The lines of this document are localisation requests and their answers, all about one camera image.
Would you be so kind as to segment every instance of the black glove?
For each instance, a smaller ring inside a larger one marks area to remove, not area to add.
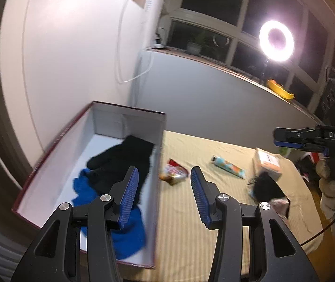
[[[267,172],[262,172],[259,177],[255,178],[253,195],[258,202],[269,202],[274,198],[286,197],[278,184],[268,175]]]
[[[153,143],[135,136],[127,136],[122,144],[115,145],[87,162],[89,185],[98,195],[108,194],[113,184],[125,177],[128,168],[135,166],[139,170],[134,205],[139,202],[140,191],[149,172],[150,155]]]

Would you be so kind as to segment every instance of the black cloth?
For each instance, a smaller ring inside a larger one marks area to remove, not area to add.
[[[262,172],[259,177],[254,179],[253,195],[258,202],[269,202],[274,198],[286,197],[267,172]]]
[[[134,205],[140,198],[140,191],[149,172],[150,155],[153,143],[135,136],[127,136],[122,144],[115,145],[103,153],[92,157],[87,162],[88,183],[98,195],[108,194],[112,185],[125,177],[128,168],[135,166],[139,170],[139,184],[137,186]]]
[[[305,156],[303,159],[298,160],[295,163],[296,169],[301,175],[307,176],[310,182],[318,184],[320,176],[316,173],[316,166],[311,161],[310,156]]]

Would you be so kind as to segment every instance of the wooden floor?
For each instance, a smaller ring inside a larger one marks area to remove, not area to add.
[[[319,202],[320,196],[315,189],[310,189],[313,200],[315,202],[317,212],[319,213],[323,227],[328,225],[329,221],[325,219],[321,212]],[[320,281],[325,282],[335,271],[335,237],[330,229],[324,232],[324,238],[319,248],[308,255],[313,267],[315,268]]]

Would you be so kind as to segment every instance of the small cardboard box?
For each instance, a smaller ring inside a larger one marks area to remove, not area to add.
[[[278,158],[267,151],[256,149],[252,162],[255,177],[258,177],[262,172],[267,172],[274,181],[277,181],[281,176]]]
[[[37,164],[20,192],[12,210],[41,228],[63,202],[72,204],[77,194],[73,179],[86,162],[104,150],[120,144],[132,134],[155,145],[150,157],[149,175],[142,186],[139,208],[146,233],[146,246],[122,264],[154,268],[159,199],[159,162],[166,116],[133,107],[92,102],[63,130]],[[80,249],[87,250],[81,233]]]

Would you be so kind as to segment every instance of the windowsill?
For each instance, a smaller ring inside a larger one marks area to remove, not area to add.
[[[238,77],[240,79],[243,79],[271,94],[273,94],[274,96],[278,97],[279,99],[283,100],[284,102],[294,106],[296,109],[298,109],[300,112],[304,113],[305,115],[307,115],[308,117],[312,118],[314,121],[316,121],[318,124],[323,124],[315,115],[313,115],[312,113],[310,113],[307,108],[305,108],[304,106],[302,106],[301,104],[299,104],[297,101],[295,100],[285,100],[284,98],[282,98],[281,96],[279,96],[277,93],[273,92],[271,89],[267,88],[266,86],[262,86],[260,84],[258,84],[257,82],[251,80],[250,78],[246,77],[245,75],[242,75],[240,73],[237,73],[223,65],[220,65],[218,63],[212,62],[210,60],[208,60],[207,58],[201,57],[201,56],[195,56],[195,55],[189,55],[187,54],[185,51],[183,50],[179,50],[179,49],[175,49],[175,48],[164,48],[164,49],[149,49],[155,52],[160,52],[160,53],[164,53],[164,54],[169,54],[169,55],[175,55],[175,56],[179,56],[179,57],[183,57],[183,58],[187,58],[187,59],[191,59],[194,60],[196,62],[200,62],[204,65],[208,65],[210,67],[213,67],[217,70],[226,72],[228,74],[231,74],[235,77]]]

